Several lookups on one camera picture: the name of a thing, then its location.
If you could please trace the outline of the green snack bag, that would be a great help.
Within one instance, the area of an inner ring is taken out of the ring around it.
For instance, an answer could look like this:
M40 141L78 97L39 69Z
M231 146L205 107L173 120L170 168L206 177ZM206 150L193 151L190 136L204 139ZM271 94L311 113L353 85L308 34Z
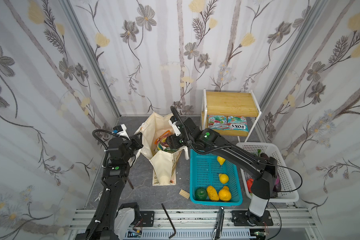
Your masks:
M174 153L174 152L177 151L177 150L171 149L170 147L167 147L166 143L163 143L163 142L159 142L157 144L157 150L158 151L164 151L164 152L167 152L167 153Z

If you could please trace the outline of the cream canvas grocery bag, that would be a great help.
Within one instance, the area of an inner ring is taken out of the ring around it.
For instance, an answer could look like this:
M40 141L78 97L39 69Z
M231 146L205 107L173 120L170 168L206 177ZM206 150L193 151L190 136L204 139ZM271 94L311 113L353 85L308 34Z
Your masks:
M176 166L182 153L185 154L186 160L189 160L187 147L180 147L174 153L158 151L155 140L167 130L174 133L173 128L169 124L172 114L161 116L152 113L145 122L141 124L136 134L143 133L143 145L141 154L146 157L154 168L153 186L175 186Z

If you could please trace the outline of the orange pink snack bag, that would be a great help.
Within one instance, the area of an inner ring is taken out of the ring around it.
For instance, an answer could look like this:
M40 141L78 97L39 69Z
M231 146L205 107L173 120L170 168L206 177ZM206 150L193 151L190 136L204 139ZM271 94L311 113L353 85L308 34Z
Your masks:
M160 137L158 137L155 140L155 145L157 145L162 139L167 138L168 136L171 136L173 133L170 130L167 130L165 133L163 133Z

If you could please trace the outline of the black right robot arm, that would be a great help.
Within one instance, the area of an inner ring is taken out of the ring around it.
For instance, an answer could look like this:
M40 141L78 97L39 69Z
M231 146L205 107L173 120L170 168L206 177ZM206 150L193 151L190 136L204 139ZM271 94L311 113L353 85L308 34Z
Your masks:
M175 132L169 137L171 148L177 149L186 146L200 155L214 154L252 176L254 180L251 186L253 197L245 216L249 226L257 226L263 220L264 212L273 193L278 175L277 161L251 154L233 145L212 129L200 130L190 118L183 121L174 106L171 106L171 112L173 116L170 118L170 125Z

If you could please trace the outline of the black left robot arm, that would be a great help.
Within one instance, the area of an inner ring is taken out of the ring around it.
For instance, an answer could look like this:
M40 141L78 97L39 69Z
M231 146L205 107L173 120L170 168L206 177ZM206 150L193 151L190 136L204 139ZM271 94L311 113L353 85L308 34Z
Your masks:
M138 226L143 217L139 205L119 206L121 194L129 182L130 169L143 148L142 134L128 136L124 124L112 131L94 130L93 137L105 146L101 184L104 187L98 207L87 229L76 240L122 240L131 226Z

